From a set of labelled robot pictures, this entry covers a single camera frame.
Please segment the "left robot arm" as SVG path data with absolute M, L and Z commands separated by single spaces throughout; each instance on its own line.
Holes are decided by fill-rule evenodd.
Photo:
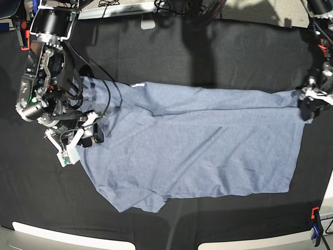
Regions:
M 309 121 L 332 106 L 332 1 L 302 1 L 317 47 L 323 54 L 320 68 L 309 76 L 299 95 L 301 118 Z

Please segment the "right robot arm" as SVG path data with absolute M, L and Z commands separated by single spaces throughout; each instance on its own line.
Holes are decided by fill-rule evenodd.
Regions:
M 70 143 L 90 147 L 102 143 L 104 135 L 92 121 L 90 110 L 80 111 L 84 84 L 75 68 L 69 47 L 73 27 L 90 1 L 39 1 L 25 30 L 27 65 L 21 78 L 16 111 L 27 121 L 46 127 L 45 136 L 65 151 Z

